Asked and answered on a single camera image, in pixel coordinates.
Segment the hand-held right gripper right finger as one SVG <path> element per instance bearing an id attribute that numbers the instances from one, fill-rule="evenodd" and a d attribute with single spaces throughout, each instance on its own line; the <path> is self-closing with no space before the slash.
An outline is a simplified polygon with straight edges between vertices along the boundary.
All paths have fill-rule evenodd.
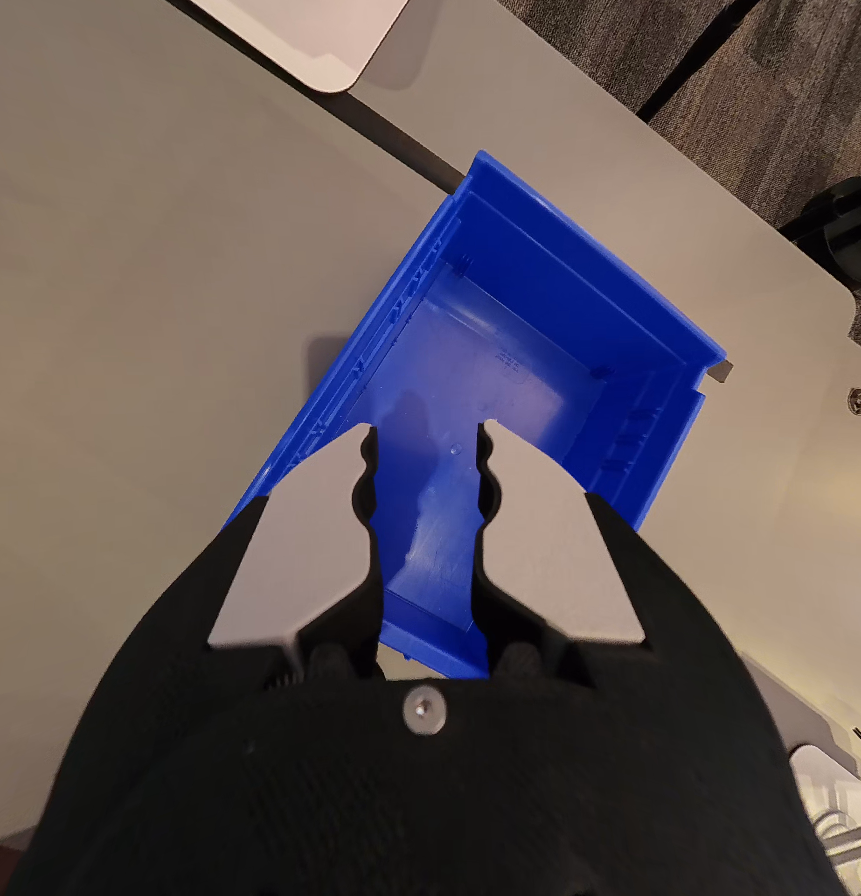
<path id="1" fill-rule="evenodd" d="M 591 679 L 589 651 L 646 634 L 583 487 L 497 420 L 477 432 L 472 620 L 489 677 Z"/>

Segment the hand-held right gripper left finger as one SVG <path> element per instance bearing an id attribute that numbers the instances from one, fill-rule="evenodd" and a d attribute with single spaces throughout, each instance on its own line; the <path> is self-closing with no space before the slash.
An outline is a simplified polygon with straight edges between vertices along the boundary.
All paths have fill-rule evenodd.
<path id="1" fill-rule="evenodd" d="M 372 676 L 384 609 L 377 535 L 377 428 L 358 423 L 273 488 L 208 637 L 213 649 L 280 648 L 303 674 L 336 644 Z"/>

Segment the plain blue plastic bin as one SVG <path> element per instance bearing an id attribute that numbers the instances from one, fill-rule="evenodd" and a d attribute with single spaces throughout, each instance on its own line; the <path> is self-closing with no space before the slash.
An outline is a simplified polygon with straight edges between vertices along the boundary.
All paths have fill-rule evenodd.
<path id="1" fill-rule="evenodd" d="M 487 675 L 471 620 L 478 426 L 498 420 L 635 530 L 723 349 L 605 246 L 479 151 L 235 506 L 358 423 L 377 428 L 380 641 Z"/>

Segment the white flat panel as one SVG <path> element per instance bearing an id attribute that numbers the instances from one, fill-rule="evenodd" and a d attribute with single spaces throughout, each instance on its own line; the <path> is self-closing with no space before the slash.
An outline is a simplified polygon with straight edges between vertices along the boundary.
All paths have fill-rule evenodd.
<path id="1" fill-rule="evenodd" d="M 861 895 L 861 780 L 815 745 L 801 745 L 791 766 L 805 812 L 839 879 Z"/>

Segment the black sign stand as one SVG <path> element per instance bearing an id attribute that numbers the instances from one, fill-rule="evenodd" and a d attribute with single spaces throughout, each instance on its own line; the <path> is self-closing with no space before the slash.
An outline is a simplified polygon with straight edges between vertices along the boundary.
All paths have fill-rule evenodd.
<path id="1" fill-rule="evenodd" d="M 779 233 L 850 290 L 861 288 L 861 176 L 814 196 Z"/>

